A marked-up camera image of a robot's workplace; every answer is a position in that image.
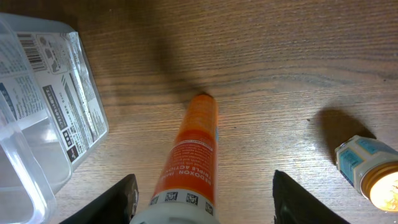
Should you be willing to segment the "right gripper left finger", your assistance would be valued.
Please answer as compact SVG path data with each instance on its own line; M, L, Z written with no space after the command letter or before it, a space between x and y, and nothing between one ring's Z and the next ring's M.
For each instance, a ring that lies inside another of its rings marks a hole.
M138 200L136 176L129 174L61 224L129 224Z

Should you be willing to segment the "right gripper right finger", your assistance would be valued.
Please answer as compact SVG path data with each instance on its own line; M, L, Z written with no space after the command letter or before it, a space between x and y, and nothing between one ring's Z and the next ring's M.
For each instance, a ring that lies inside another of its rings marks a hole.
M274 172L272 196L276 224L348 224L285 172Z

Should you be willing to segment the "orange tube white cap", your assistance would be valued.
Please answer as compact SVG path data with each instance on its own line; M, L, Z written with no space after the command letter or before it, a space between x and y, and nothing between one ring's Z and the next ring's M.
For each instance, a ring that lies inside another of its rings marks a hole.
M190 102L149 206L132 223L218 223L218 105L208 94Z

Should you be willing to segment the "small gold lid jar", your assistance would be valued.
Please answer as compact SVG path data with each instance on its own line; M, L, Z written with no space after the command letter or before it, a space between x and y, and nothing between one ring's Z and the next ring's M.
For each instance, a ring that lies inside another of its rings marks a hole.
M397 151L355 135L335 148L336 167L378 209L397 211Z

